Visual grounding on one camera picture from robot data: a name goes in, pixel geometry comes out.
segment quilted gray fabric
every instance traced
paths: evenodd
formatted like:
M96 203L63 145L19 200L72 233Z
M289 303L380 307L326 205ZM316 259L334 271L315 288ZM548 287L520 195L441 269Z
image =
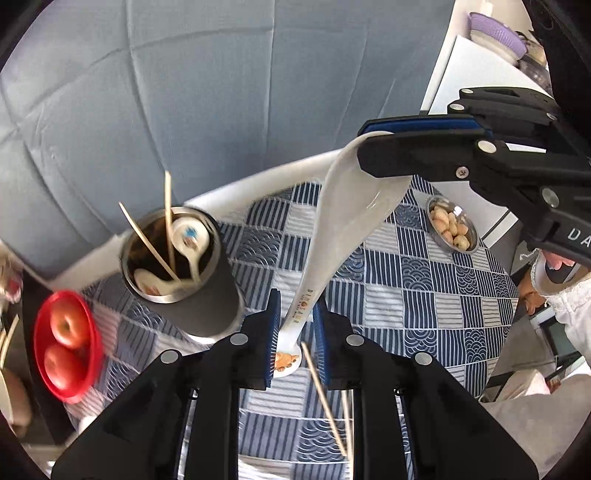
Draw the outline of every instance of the quilted gray fabric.
M161 207L418 113L453 0L54 0L0 74L0 237L52 277Z

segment chopstick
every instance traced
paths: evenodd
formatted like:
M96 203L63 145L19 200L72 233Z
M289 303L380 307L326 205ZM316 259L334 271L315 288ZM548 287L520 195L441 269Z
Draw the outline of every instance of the chopstick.
M135 221L133 220L133 218L131 218L130 215L129 215L129 213L127 213L127 210L125 210L125 207L123 206L123 203L119 202L119 206L121 207L121 211L123 211L123 214L125 215L125 218L127 218L127 221L129 222L129 224L131 225L131 227L134 229L135 233L138 234L138 237L141 238L141 241L144 243L144 245L146 247L148 247L148 250L150 250L150 252L156 258L156 260L158 260L158 263L160 263L160 265L163 266L163 268L173 278L173 280L181 281L181 279L177 277L177 274L175 272L173 272L170 269L170 267L168 266L168 264L164 261L164 258L162 258L160 256L160 254L156 251L156 249L154 248L154 246L152 245L152 243L150 243L150 240L148 240L148 237L146 237L144 235L144 233L141 230L141 228L139 227L139 225L137 223L135 223Z
M8 330L8 334L6 334L4 338L4 342L2 343L2 348L0 348L0 370L4 368L4 362L6 361L6 356L8 355L8 347L10 346L10 341L12 340L12 336L17 329L19 317L18 315L14 316L10 328Z
M330 411L330 406L328 400L326 400L326 395L324 394L324 389L320 383L320 378L318 378L318 372L316 371L316 367L312 363L312 357L310 356L310 351L308 350L308 346L305 342L301 343L301 350L306 357L306 361L308 362L308 368L310 369L310 373L312 374L312 380L314 381L314 386L316 387L316 391L318 392L318 396L320 398L320 403L324 407L324 414L329 421L330 429L332 431L333 436L335 437L336 444L339 446L339 450L342 456L347 458L347 449L343 444L343 440L339 435L339 429L336 427L335 418L333 417L332 412Z
M353 431L351 430L351 419L349 412L349 391L340 391L340 401L343 404L343 415L345 417L345 436L347 441L347 458L353 469Z
M164 218L166 220L166 245L168 246L168 261L170 263L170 269L176 273L176 261L174 259L174 247L173 247L173 213L171 211L172 204L172 183L173 180L170 176L170 172L167 170L164 172Z

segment white ceramic spoon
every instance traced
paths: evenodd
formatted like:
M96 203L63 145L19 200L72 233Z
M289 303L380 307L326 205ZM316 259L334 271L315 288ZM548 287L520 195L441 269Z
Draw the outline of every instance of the white ceramic spoon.
M290 375L300 366L297 339L316 300L342 263L396 208L410 186L412 177L377 179L359 166L357 149L361 143L368 137L389 134L371 132L357 137L330 166L318 199L304 273L277 342L278 352L299 357L291 367L275 371L275 377Z
M138 288L146 295L156 296L170 295L180 288L190 288L195 285L193 280L165 281L143 268L134 271L134 280Z
M209 246L209 232L201 220L181 217L173 222L173 245L189 261L191 277L201 283L199 259Z

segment blue and white tablecloth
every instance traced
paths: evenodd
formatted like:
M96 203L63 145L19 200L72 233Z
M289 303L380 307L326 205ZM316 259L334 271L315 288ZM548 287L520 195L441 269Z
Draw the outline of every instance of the blue and white tablecloth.
M320 181L296 185L218 219L246 314L266 306L271 288L281 292L286 314L310 245L320 188ZM388 352L430 352L478 396L509 331L518 292L484 245L474 255L449 255L433 242L424 199L435 193L413 178L401 204L339 268L327 286L327 303ZM102 333L106 361L85 398L69 406L74 419L100 413L163 350L188 354L206 348L140 305L120 274L83 293ZM314 354L311 324L301 339ZM328 398L344 438L340 395L329 392ZM305 361L266 392L243 392L240 407L241 478L349 477Z

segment black cup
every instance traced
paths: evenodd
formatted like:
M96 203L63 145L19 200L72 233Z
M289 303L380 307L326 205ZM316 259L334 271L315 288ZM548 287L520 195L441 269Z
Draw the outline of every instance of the black cup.
M209 246L199 261L202 282L180 288L170 295L147 295L135 284L134 272L144 268L164 281L172 278L158 263L135 232L121 249L121 271L129 291L150 310L169 320L183 332L202 343L213 343L232 333L242 320L243 302L228 264L216 221L207 213L188 207L173 207L173 221L191 216L203 222L209 231ZM168 260L164 209L150 213L138 222L154 248ZM174 249L176 274L191 279L189 262Z

